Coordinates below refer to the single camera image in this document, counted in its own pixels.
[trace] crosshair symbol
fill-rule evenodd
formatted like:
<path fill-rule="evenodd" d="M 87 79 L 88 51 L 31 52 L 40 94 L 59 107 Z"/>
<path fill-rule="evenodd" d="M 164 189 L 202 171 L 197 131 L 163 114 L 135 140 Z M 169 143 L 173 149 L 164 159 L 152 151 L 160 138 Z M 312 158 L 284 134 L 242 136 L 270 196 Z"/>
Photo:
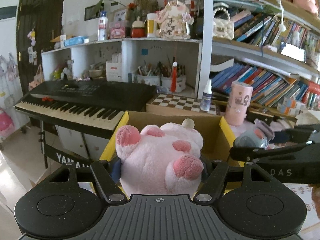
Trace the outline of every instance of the crosshair symbol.
<path fill-rule="evenodd" d="M 163 201 L 165 201 L 165 199 L 163 199 L 163 198 L 157 198 L 156 201 L 157 201 L 158 203 L 162 203 Z"/>

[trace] hanging bag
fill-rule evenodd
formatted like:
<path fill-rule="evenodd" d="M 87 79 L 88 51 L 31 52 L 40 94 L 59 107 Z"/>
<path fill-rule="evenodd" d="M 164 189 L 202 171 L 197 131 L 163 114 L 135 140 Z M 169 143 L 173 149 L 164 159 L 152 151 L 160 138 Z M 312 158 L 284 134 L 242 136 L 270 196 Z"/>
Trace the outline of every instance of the hanging bag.
<path fill-rule="evenodd" d="M 217 11 L 224 11 L 227 14 L 228 20 L 215 18 L 214 16 Z M 233 40 L 234 28 L 235 28 L 235 23 L 230 21 L 230 14 L 225 8 L 218 7 L 213 11 L 212 36 Z"/>
<path fill-rule="evenodd" d="M 42 66 L 38 66 L 38 70 L 36 75 L 33 77 L 33 81 L 29 83 L 29 91 L 35 88 L 36 86 L 40 85 L 44 82 L 44 76 L 42 71 Z"/>

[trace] checkered board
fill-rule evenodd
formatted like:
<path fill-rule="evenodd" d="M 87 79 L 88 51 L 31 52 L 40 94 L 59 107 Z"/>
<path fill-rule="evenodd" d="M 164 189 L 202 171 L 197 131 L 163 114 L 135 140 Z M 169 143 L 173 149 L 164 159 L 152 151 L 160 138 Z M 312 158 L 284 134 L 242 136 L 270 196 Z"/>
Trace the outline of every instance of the checkered board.
<path fill-rule="evenodd" d="M 200 109 L 200 102 L 199 99 L 160 94 L 148 104 L 217 115 L 215 103 L 212 102 L 210 110 L 205 112 Z"/>

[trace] tiled floor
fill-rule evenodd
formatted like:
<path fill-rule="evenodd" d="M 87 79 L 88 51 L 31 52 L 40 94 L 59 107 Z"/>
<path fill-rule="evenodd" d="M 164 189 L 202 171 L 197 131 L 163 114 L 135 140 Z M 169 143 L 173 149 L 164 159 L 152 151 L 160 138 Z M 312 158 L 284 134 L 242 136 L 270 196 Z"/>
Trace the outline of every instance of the tiled floor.
<path fill-rule="evenodd" d="M 30 181 L 36 182 L 45 171 L 38 132 L 38 128 L 32 127 L 26 134 L 15 133 L 3 143 L 4 150 L 0 152 L 0 240 L 16 240 L 21 235 L 12 211 L 15 203 L 31 189 Z M 61 148 L 59 138 L 52 134 L 46 134 L 46 142 Z"/>

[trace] dark wooden door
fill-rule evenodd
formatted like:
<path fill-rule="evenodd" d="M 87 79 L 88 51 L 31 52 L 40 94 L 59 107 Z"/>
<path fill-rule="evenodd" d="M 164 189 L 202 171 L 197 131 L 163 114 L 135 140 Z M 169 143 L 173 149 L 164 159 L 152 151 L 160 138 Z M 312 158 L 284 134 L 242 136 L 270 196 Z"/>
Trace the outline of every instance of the dark wooden door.
<path fill-rule="evenodd" d="M 61 35 L 63 0 L 20 0 L 17 15 L 17 59 L 23 94 L 28 92 L 28 84 L 33 81 L 38 65 L 41 64 L 41 51 L 48 51 L 54 44 L 51 39 Z M 28 34 L 36 32 L 37 65 L 29 63 L 28 48 L 31 40 Z"/>

